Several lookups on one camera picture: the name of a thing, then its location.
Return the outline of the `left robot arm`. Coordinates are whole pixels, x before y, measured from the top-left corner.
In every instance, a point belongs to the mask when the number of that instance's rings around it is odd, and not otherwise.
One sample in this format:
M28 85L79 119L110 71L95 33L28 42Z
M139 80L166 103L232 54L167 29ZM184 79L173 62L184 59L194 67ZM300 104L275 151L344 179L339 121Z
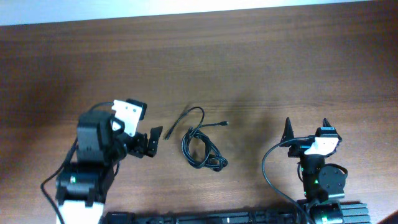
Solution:
M130 130L136 126L101 110L79 117L77 141L56 178L57 223L99 223L121 161L157 154L163 127L146 134Z

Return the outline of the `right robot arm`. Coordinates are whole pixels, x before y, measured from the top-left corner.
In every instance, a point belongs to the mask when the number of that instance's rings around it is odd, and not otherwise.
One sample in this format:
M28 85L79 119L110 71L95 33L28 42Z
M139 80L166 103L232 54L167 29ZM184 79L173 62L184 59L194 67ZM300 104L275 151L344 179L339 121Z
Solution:
M303 184L305 198L298 200L297 223L370 223L365 203L342 203L348 170L326 158L336 153L342 141L337 130L325 118L315 134L294 136L290 119L285 120L280 143L289 148L288 156L298 158L297 172Z

